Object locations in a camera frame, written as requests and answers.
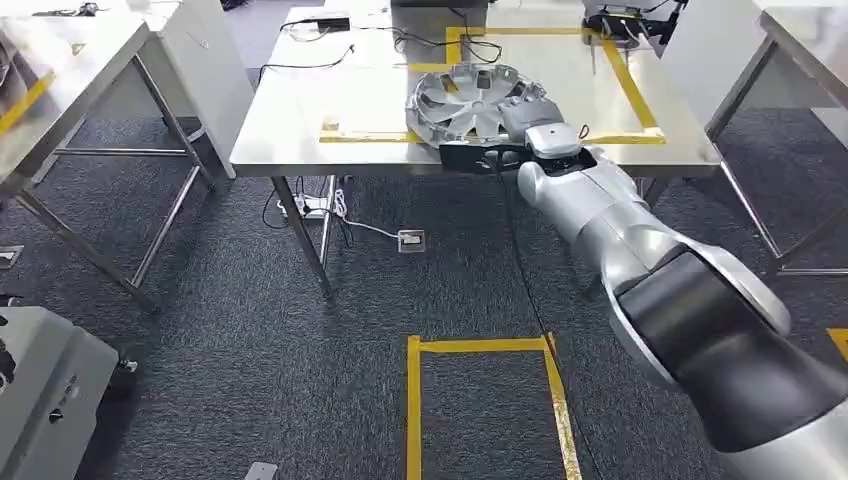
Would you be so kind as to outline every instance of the black power adapter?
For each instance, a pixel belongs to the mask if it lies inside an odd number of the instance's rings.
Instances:
[[[315,23],[318,24],[319,32],[348,32],[350,31],[350,17],[348,16],[331,16],[324,18],[316,18]]]

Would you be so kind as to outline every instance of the yellow tape square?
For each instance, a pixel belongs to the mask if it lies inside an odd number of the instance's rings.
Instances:
[[[827,333],[842,353],[842,357],[848,361],[848,328],[828,328]]]
[[[551,343],[553,334],[548,333]],[[568,405],[565,401],[565,387],[554,363],[554,357],[548,350],[545,337],[498,338],[481,340],[437,340],[421,341],[418,335],[407,338],[406,378],[407,378],[407,420],[406,420],[406,479],[421,479],[421,352],[427,353],[482,353],[482,352],[522,352],[541,351],[545,356],[545,371],[551,390],[551,403],[556,417],[557,436],[562,453],[566,480],[581,480],[580,465],[577,461],[577,449],[571,431]]]
[[[445,63],[444,64],[408,64],[406,68],[412,72],[446,71],[452,65],[462,61],[462,46],[459,43],[462,35],[595,35],[596,32],[581,27],[447,27],[445,29]],[[600,38],[601,50],[607,57],[610,66],[633,109],[633,113],[642,126],[642,132],[605,133],[602,135],[591,135],[583,140],[588,145],[616,145],[616,144],[638,144],[638,145],[664,145],[665,135],[657,124],[654,114],[651,112],[645,98],[639,91],[636,82],[630,75],[624,59],[618,52],[615,44],[607,39]],[[320,143],[421,143],[412,131],[407,132],[345,132],[339,130],[323,129],[319,137]]]

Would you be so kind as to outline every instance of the carpet floor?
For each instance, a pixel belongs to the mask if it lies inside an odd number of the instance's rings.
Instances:
[[[89,122],[76,145],[172,147],[161,122]],[[720,148],[783,246],[844,205],[845,149],[808,111],[734,118]],[[205,141],[201,155],[215,162]],[[131,271],[189,165],[150,159],[63,158],[37,188],[60,216]],[[21,208],[0,212],[0,243],[24,244],[0,285],[85,327],[141,362],[124,402],[104,405],[78,478],[241,479],[255,461],[279,478],[400,479],[405,475],[406,342],[538,335],[518,280],[493,178],[356,177],[353,217],[389,230],[422,228],[427,251],[338,229],[326,302],[290,229],[260,215],[267,179],[195,187],[145,290],[141,311]],[[319,188],[307,179],[306,189]],[[727,478],[681,395],[649,384],[609,329],[591,271],[511,188],[521,253],[566,371],[583,478]],[[281,222],[270,209],[268,221]],[[768,256],[723,178],[674,182],[660,219],[721,245],[756,271]],[[310,226],[316,240],[318,226]],[[799,264],[848,263],[838,239]],[[779,279],[792,338],[844,361],[825,332],[848,327],[848,282]],[[563,478],[538,352],[425,354],[422,465],[428,479]]]

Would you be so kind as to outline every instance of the yellow tape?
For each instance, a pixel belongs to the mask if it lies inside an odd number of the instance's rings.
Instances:
[[[548,333],[554,344],[552,333]],[[412,335],[407,338],[407,421],[406,421],[406,478],[421,479],[421,352],[428,353],[480,353],[480,352],[517,352],[542,351],[545,357],[545,371],[551,390],[551,402],[557,424],[557,437],[562,453],[566,480],[582,480],[580,464],[577,460],[577,448],[571,431],[571,419],[565,402],[565,387],[556,368],[554,357],[548,350],[545,337],[504,338],[486,340],[437,340],[422,342],[421,337]]]
[[[423,143],[412,130],[408,132],[339,132],[321,130],[320,143]]]
[[[421,479],[421,337],[406,343],[406,479]]]
[[[472,35],[580,35],[592,31],[581,27],[487,27],[470,30]]]
[[[551,343],[554,343],[553,334],[549,334]],[[562,452],[562,464],[565,468],[567,480],[580,480],[580,463],[577,461],[577,447],[574,444],[574,435],[571,432],[571,419],[568,417],[568,406],[565,403],[565,387],[559,370],[554,363],[551,352],[545,348],[545,370],[548,372],[548,385],[551,389],[551,402],[554,406],[554,417],[557,423],[557,436],[559,437],[559,448]]]
[[[47,87],[49,87],[50,83],[53,82],[53,78],[53,72],[39,78],[38,81],[35,82],[35,85],[27,90],[27,93],[24,94],[23,98],[12,105],[12,107],[7,110],[2,117],[0,117],[0,134],[8,130],[23,116],[24,113],[26,113],[27,109],[29,109],[29,107],[31,107],[32,104],[34,104],[35,101],[38,100],[38,98],[47,90]]]
[[[451,69],[451,65],[446,63],[408,63],[397,66],[406,67],[410,72],[447,72]]]
[[[842,356],[848,361],[848,328],[828,328],[828,335],[836,348],[842,353]]]
[[[665,145],[663,135],[632,133],[624,135],[590,135],[583,139],[587,145]]]
[[[320,143],[423,143],[413,131],[408,132],[340,132],[322,130]],[[623,135],[593,135],[583,140],[587,145],[664,145],[662,135],[641,133]]]
[[[651,113],[651,109],[645,102],[645,98],[642,96],[642,92],[639,91],[639,87],[636,86],[636,82],[633,81],[633,77],[630,76],[630,70],[625,65],[624,60],[621,59],[621,55],[618,54],[615,43],[610,40],[601,39],[601,48],[604,49],[612,70],[618,78],[618,83],[621,85],[621,89],[624,90],[624,94],[627,95],[627,99],[630,100],[630,106],[633,107],[633,112],[636,113],[636,117],[639,119],[639,123],[642,124],[642,128],[657,128],[657,120],[654,118],[654,114]]]
[[[536,338],[496,338],[490,340],[439,340],[421,342],[422,352],[430,353],[477,353],[477,352],[521,352],[544,350],[545,339]]]
[[[445,63],[448,65],[456,65],[462,61],[462,45],[459,41],[462,39],[461,27],[448,27],[445,29]]]

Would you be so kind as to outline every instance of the electrical cord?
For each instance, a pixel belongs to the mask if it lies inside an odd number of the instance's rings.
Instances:
[[[665,5],[666,3],[668,3],[668,1],[669,0],[663,0],[662,2],[658,3],[657,5],[654,5],[653,7],[649,8],[647,10],[642,10],[642,13],[651,13],[654,10],[656,10],[656,9],[662,7],[663,5]]]
[[[265,226],[270,228],[271,230],[282,230],[286,228],[285,225],[271,225],[270,223],[268,223],[268,220],[265,219],[265,215],[266,213],[268,213],[268,204],[271,203],[271,199],[274,198],[275,192],[276,191],[272,188],[271,193],[268,194],[268,199],[265,200],[265,206],[262,207],[262,223],[264,223]]]
[[[290,36],[290,37],[291,37],[291,38],[292,38],[295,42],[309,43],[309,42],[317,42],[318,40],[321,40],[322,38],[326,37],[326,36],[327,36],[327,34],[328,34],[328,33],[330,33],[330,29],[329,29],[329,28],[326,28],[326,29],[324,29],[324,31],[323,31],[323,32],[318,32],[318,36],[317,36],[317,37],[313,37],[313,38],[303,38],[303,37],[298,37],[297,35],[295,35],[295,34],[294,34],[294,32],[292,32],[292,31],[291,31],[291,29],[287,30],[287,32],[288,32],[289,36]]]
[[[351,220],[348,220],[347,219],[347,204],[345,204],[345,200],[344,200],[344,190],[342,190],[341,188],[337,189],[336,193],[333,195],[333,212],[335,212],[335,214],[343,222],[345,222],[346,224],[348,224],[350,226],[365,228],[365,229],[371,230],[372,232],[377,232],[379,234],[385,235],[385,236],[390,237],[390,238],[394,238],[394,239],[398,238],[397,235],[395,235],[393,233],[389,233],[389,232],[382,230],[380,228],[377,228],[377,227],[374,227],[374,226],[371,226],[371,225],[367,225],[365,223],[353,222]]]
[[[430,40],[428,38],[422,37],[421,35],[416,35],[414,33],[410,33],[409,31],[404,30],[404,29],[399,28],[399,27],[354,27],[354,28],[356,28],[358,30],[384,30],[384,31],[391,31],[391,32],[397,34],[397,38],[395,38],[395,51],[398,51],[398,46],[402,42],[406,42],[406,41],[410,41],[410,40],[415,42],[415,43],[418,43],[419,45],[424,45],[425,47],[446,47],[448,45],[463,45],[463,46],[465,46],[466,43],[468,43],[468,44],[471,44],[471,45],[478,45],[478,46],[481,46],[481,47],[489,47],[489,48],[494,48],[494,49],[497,50],[497,54],[496,54],[495,58],[488,59],[488,58],[484,58],[484,57],[480,56],[477,52],[474,51],[473,48],[468,47],[468,51],[471,52],[472,55],[474,55],[478,60],[480,60],[483,63],[487,63],[487,64],[496,63],[498,60],[501,59],[501,56],[503,55],[503,47],[501,47],[500,45],[493,43],[493,42],[474,40],[471,37],[470,30],[469,30],[469,27],[468,27],[468,18],[464,14],[462,14],[461,12],[459,12],[457,10],[454,10],[453,8],[450,8],[449,10],[451,12],[453,12],[455,15],[458,15],[459,17],[461,17],[463,19],[463,23],[465,25],[465,40],[456,40],[456,41],[450,41],[450,42],[439,42],[439,41],[434,41],[434,40]]]
[[[559,357],[557,356],[556,348],[554,348],[553,341],[550,336],[547,335],[548,329],[547,325],[545,325],[544,320],[542,320],[542,315],[539,313],[539,307],[536,305],[536,299],[533,296],[533,290],[530,286],[530,280],[527,278],[527,271],[524,268],[524,261],[521,258],[521,250],[518,245],[518,234],[516,233],[517,229],[515,227],[515,219],[512,211],[512,204],[510,203],[509,190],[507,189],[506,183],[504,182],[503,175],[500,171],[500,163],[501,163],[501,155],[498,155],[497,160],[491,161],[489,163],[489,167],[492,171],[495,172],[495,176],[498,179],[498,183],[501,186],[501,190],[503,192],[504,197],[504,207],[506,210],[506,220],[507,227],[509,230],[509,239],[512,244],[512,253],[515,257],[515,265],[518,269],[518,273],[521,277],[521,283],[524,284],[524,291],[527,294],[527,300],[530,302],[530,307],[533,310],[533,316],[536,318],[536,323],[539,326],[539,329],[542,332],[542,336],[545,338],[545,343],[548,347],[548,352],[551,354],[551,358],[553,358],[554,366],[556,367],[557,373],[559,374],[559,378],[562,380],[562,389],[565,393],[566,398],[568,398],[568,377],[565,375],[565,371],[560,365]],[[574,340],[572,337],[569,337],[571,340],[572,349],[574,347]],[[592,451],[592,448],[589,445],[589,439],[586,437],[586,434],[583,432],[583,427],[580,424],[580,420],[577,415],[572,415],[571,418],[574,419],[574,424],[577,427],[577,431],[580,433],[580,436],[583,437],[584,445],[586,446],[586,451],[589,452],[589,458],[592,461],[592,466],[594,467],[595,472],[598,474],[598,478],[600,480],[604,480],[604,475],[601,472],[601,469],[598,467],[598,461],[595,458],[595,453]]]
[[[465,41],[468,43],[468,45],[465,45],[465,47],[468,49],[468,51],[471,53],[471,55],[474,55],[475,57],[477,57],[478,60],[480,60],[483,63],[489,63],[489,64],[497,63],[497,61],[500,60],[501,57],[503,56],[503,47],[501,47],[500,45],[498,45],[496,43],[492,43],[492,42],[474,40],[474,37],[471,36],[471,30],[468,27],[468,15],[466,15],[466,14],[464,14],[464,13],[460,12],[459,10],[452,8],[452,7],[448,7],[448,10],[450,10],[451,13],[453,13],[454,15],[457,15],[458,17],[462,18],[462,22],[465,24],[465,39],[466,39]],[[483,58],[480,55],[478,55],[477,52],[475,52],[473,48],[471,48],[471,45],[478,45],[478,46],[481,46],[481,47],[494,48],[498,51],[498,53],[495,55],[495,58],[493,58],[493,59]]]
[[[258,84],[262,83],[262,75],[265,73],[265,70],[267,68],[272,68],[272,67],[273,68],[298,68],[298,69],[331,68],[331,67],[335,67],[336,65],[342,63],[344,61],[344,59],[347,58],[348,54],[355,53],[355,51],[356,50],[355,50],[354,46],[350,45],[349,47],[347,47],[347,50],[345,50],[345,53],[338,60],[336,60],[335,62],[332,62],[332,63],[325,63],[325,64],[321,64],[321,65],[283,65],[283,64],[279,64],[279,63],[266,63],[265,65],[262,65],[262,68],[259,69],[259,80],[256,82],[256,84],[258,85]]]
[[[316,20],[314,18],[304,18],[303,20],[295,20],[293,22],[286,22],[286,23],[280,25],[280,31],[282,32],[283,30],[290,28],[290,27],[293,27],[295,25],[303,25],[304,23],[315,23],[315,22],[316,22]]]
[[[326,208],[320,208],[320,207],[312,208],[312,207],[309,207],[309,206],[304,206],[303,211],[304,211],[304,213],[309,213],[309,212],[329,213],[334,220],[339,222],[339,226],[341,227],[341,230],[342,230],[342,237],[344,237],[344,240],[345,240],[345,246],[347,248],[351,248],[353,246],[353,230],[351,230],[350,225],[347,225],[346,223],[344,223],[342,221],[342,219],[339,218],[339,216],[336,215],[333,211],[328,210]]]

